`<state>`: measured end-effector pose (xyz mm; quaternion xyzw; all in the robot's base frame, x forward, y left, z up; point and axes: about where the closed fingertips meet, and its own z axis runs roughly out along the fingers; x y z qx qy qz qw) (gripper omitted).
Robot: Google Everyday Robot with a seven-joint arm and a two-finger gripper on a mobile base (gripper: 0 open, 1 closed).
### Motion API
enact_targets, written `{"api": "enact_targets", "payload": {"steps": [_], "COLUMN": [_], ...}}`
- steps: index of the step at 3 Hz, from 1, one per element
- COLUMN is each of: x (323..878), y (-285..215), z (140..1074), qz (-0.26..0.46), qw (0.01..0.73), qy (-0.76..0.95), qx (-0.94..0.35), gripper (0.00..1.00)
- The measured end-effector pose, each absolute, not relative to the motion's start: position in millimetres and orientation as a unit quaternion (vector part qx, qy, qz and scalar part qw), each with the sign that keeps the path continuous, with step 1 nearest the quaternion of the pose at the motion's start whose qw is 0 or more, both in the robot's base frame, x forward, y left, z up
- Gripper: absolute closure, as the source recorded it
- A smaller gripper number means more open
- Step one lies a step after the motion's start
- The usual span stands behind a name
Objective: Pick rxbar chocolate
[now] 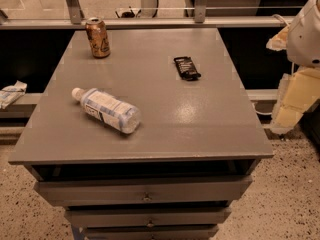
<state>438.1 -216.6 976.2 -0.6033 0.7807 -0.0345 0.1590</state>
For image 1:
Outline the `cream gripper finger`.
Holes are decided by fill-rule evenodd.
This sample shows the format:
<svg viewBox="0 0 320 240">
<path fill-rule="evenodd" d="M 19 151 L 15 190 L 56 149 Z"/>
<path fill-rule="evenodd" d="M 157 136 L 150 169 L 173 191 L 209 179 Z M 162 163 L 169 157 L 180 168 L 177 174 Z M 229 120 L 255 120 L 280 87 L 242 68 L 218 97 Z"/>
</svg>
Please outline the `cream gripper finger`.
<svg viewBox="0 0 320 240">
<path fill-rule="evenodd" d="M 273 51 L 286 50 L 288 31 L 288 26 L 280 30 L 276 35 L 274 35 L 271 39 L 268 40 L 266 48 Z"/>
<path fill-rule="evenodd" d="M 319 68 L 299 67 L 293 75 L 284 74 L 273 107 L 270 130 L 275 134 L 286 134 L 319 98 Z"/>
</svg>

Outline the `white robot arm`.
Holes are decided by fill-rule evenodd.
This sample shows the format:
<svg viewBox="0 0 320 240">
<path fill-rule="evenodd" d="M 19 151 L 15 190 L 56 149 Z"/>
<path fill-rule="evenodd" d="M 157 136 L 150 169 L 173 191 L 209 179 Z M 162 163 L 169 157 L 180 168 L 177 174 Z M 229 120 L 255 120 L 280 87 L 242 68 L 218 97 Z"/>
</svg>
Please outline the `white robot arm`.
<svg viewBox="0 0 320 240">
<path fill-rule="evenodd" d="M 285 50 L 298 69 L 280 80 L 270 130 L 286 134 L 320 99 L 320 0 L 308 0 L 293 21 L 273 36 L 266 48 Z"/>
</svg>

